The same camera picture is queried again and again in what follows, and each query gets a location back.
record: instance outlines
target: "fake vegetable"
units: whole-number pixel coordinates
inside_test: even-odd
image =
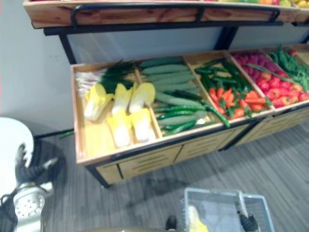
[[[189,232],[209,232],[208,227],[199,219],[197,209],[190,205],[188,207],[189,212]]]
[[[124,110],[119,110],[112,117],[107,118],[107,123],[112,130],[117,147],[130,145],[131,139],[128,130],[131,128],[131,123]]]
[[[142,83],[133,92],[129,112],[139,111],[144,105],[150,105],[155,100],[155,87],[151,83]]]
[[[101,84],[95,84],[90,88],[85,98],[88,102],[84,116],[90,121],[96,121],[104,107],[113,98],[113,94],[106,94],[105,88]]]

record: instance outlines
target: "orange carrot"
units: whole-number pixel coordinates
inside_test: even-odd
[[[238,108],[238,109],[235,110],[233,119],[243,117],[244,115],[245,115],[245,111],[243,109]]]
[[[253,98],[259,98],[260,96],[255,92],[254,90],[251,90],[249,93],[247,93],[246,98],[247,99],[253,99]]]
[[[255,99],[245,99],[245,102],[248,104],[265,104],[266,100],[264,98],[255,98]]]
[[[263,106],[261,104],[250,104],[250,109],[253,111],[261,111],[263,110]]]
[[[220,87],[220,88],[217,89],[217,97],[218,97],[218,99],[221,98],[223,93],[224,93],[224,88]]]
[[[221,95],[221,98],[223,98],[224,100],[227,99],[227,97],[232,93],[232,89],[229,88],[226,92],[224,92],[222,95]]]

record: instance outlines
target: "gray carpet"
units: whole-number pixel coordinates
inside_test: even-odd
[[[63,154],[44,214],[48,232],[99,227],[161,229],[169,215],[182,219],[185,187],[240,189],[266,197],[277,232],[309,231],[309,122],[266,138],[212,152],[113,185],[100,184],[75,163],[74,137],[44,139],[41,154]]]

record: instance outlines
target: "green chili pepper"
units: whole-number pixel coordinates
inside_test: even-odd
[[[227,128],[231,127],[227,118],[224,117],[222,114],[220,114],[215,108],[213,108],[211,105],[207,103],[204,103],[204,102],[200,102],[200,103],[205,107],[206,110],[213,112]]]
[[[212,70],[205,70],[205,69],[195,69],[194,70],[197,74],[204,75],[204,74],[212,74]]]
[[[193,120],[193,121],[184,123],[181,126],[176,127],[174,129],[171,129],[170,131],[166,132],[163,136],[165,137],[165,136],[169,136],[169,135],[173,135],[173,134],[182,132],[184,130],[188,130],[188,129],[192,128],[195,125],[196,122],[197,122],[196,120]]]
[[[229,77],[220,77],[220,76],[215,76],[212,78],[214,81],[222,82],[223,84],[237,84],[236,80],[233,80],[232,78]]]

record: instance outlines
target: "red pepper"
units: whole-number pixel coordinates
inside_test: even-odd
[[[305,101],[305,100],[308,100],[309,99],[309,94],[307,93],[300,93],[298,95],[298,100],[299,101]]]
[[[282,97],[280,97],[280,99],[281,99],[283,105],[290,105],[290,104],[292,104],[292,101],[291,101],[291,99],[289,97],[282,96]]]
[[[276,108],[279,108],[279,107],[283,107],[283,102],[282,102],[282,99],[280,98],[275,98],[274,100],[271,101],[272,104],[276,107]]]

